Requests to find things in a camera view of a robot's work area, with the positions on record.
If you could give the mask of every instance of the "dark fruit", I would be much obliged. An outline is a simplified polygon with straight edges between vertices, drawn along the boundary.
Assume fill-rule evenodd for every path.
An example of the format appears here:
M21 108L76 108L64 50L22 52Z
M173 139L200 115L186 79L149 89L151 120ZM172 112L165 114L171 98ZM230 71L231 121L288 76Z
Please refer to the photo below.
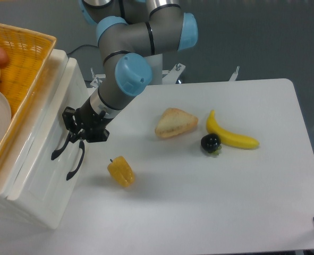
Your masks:
M220 138L216 134L207 134L201 139L200 144L206 152L213 153L220 149Z

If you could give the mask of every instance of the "yellow banana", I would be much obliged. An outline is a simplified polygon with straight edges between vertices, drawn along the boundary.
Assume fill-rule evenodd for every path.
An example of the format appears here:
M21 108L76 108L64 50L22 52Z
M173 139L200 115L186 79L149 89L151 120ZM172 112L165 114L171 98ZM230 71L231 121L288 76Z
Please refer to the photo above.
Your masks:
M228 130L221 128L216 119L215 111L212 110L208 119L206 120L206 129L209 133L215 133L220 137L222 144L237 147L241 149L254 149L259 145L259 142L246 135L235 134Z

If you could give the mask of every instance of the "orange basket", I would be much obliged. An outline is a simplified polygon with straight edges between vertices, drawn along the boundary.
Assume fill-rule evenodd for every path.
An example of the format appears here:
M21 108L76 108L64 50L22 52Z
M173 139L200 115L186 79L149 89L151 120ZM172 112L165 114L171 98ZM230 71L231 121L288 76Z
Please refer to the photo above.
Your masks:
M0 24L0 46L10 59L7 66L1 68L0 92L12 110L11 124L0 142L0 155L16 135L55 44L53 36Z

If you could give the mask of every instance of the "yellow bell pepper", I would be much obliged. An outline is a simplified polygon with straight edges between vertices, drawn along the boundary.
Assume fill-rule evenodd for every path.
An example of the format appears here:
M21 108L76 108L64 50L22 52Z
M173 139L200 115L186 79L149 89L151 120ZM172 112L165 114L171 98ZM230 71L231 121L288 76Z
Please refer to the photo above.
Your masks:
M119 156L108 165L107 170L111 174L112 178L117 181L121 186L128 187L134 180L134 173L123 156Z

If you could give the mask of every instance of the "white table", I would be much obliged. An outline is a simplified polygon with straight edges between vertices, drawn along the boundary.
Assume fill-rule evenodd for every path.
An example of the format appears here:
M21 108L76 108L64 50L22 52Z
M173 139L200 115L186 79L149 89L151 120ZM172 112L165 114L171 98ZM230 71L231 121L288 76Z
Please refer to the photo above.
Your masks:
M167 107L199 118L159 140ZM257 138L256 150L200 150L205 121ZM217 254L314 249L314 155L289 80L149 86L92 144L60 227L0 220L0 254ZM106 169L123 155L120 188Z

